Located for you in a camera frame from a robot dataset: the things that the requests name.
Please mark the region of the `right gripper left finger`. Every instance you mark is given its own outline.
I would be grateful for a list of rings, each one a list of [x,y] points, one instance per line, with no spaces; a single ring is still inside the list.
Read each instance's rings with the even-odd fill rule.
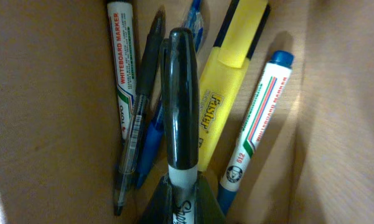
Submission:
[[[138,224],[173,224],[172,184],[169,174],[161,177]]]

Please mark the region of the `black ballpoint pen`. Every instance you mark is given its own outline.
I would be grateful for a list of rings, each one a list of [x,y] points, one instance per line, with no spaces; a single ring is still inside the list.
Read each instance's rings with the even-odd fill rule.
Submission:
[[[114,193],[114,215],[120,216],[126,204],[126,196],[131,189],[138,153],[144,136],[144,123],[147,107],[151,99],[154,79],[157,73],[161,43],[166,31],[166,13],[163,9],[156,12],[147,35],[146,46],[141,59],[136,87],[136,101],[131,117],[126,145],[116,175]]]

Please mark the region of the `white marker black cap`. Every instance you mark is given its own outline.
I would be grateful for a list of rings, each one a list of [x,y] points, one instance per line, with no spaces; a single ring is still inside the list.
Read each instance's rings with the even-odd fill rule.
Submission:
[[[106,6],[115,66],[121,134],[125,141],[136,100],[133,5],[130,1],[108,1]]]

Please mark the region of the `white marker blue cap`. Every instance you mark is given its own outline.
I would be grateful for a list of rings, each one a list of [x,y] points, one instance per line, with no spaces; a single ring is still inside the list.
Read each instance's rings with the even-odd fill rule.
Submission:
[[[291,76],[293,60],[293,54],[278,50],[264,67],[233,154],[219,181],[217,202],[223,214],[227,214],[248,164],[271,121],[277,102]]]

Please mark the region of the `yellow highlighter marker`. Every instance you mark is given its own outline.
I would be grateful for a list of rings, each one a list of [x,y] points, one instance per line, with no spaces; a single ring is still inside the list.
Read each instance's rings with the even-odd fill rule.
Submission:
[[[232,1],[200,76],[198,171],[210,163],[256,44],[271,12],[267,1]]]

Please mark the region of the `blue ballpoint pen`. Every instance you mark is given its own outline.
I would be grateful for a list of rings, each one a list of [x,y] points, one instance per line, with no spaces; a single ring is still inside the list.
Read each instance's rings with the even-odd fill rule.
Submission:
[[[193,0],[189,11],[181,22],[181,26],[192,31],[195,52],[200,50],[203,42],[203,33],[205,31],[204,19],[201,13],[202,0]],[[164,108],[162,105],[162,95],[156,104],[156,110],[151,119],[146,135],[144,137],[144,146],[139,155],[139,161],[136,167],[135,189],[140,189],[148,174],[150,173],[154,159],[157,157],[159,146],[164,135]]]

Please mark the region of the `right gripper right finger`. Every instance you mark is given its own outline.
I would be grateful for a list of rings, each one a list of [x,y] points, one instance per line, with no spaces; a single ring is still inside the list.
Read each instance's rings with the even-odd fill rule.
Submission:
[[[195,223],[196,224],[224,224],[225,216],[211,190],[208,180],[198,173],[194,184]]]

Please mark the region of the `cardboard box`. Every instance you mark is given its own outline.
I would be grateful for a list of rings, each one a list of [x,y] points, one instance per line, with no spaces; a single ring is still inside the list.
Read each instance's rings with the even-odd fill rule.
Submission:
[[[203,176],[215,198],[273,52],[292,75],[226,223],[374,223],[374,1],[270,1]],[[0,223],[138,223],[162,144],[120,216],[123,150],[104,1],[0,1]]]

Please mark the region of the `black sharpie marker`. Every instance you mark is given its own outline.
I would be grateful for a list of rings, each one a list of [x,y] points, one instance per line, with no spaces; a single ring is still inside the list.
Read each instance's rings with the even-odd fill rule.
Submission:
[[[199,98],[192,33],[173,28],[161,45],[161,90],[172,223],[195,223]]]

